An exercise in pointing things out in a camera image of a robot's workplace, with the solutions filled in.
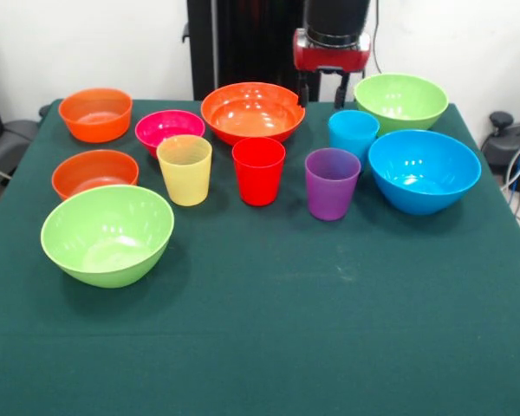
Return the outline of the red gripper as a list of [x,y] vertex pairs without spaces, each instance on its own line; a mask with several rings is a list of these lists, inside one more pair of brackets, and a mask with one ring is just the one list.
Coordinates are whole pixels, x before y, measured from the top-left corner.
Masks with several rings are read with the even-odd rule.
[[[318,70],[341,71],[344,73],[361,72],[370,56],[370,35],[363,32],[358,41],[347,48],[326,48],[311,42],[306,29],[296,29],[293,36],[293,58],[299,72],[299,105],[309,103],[308,75],[303,72]],[[341,83],[335,91],[334,109],[342,109],[348,91],[350,74],[341,74]]]

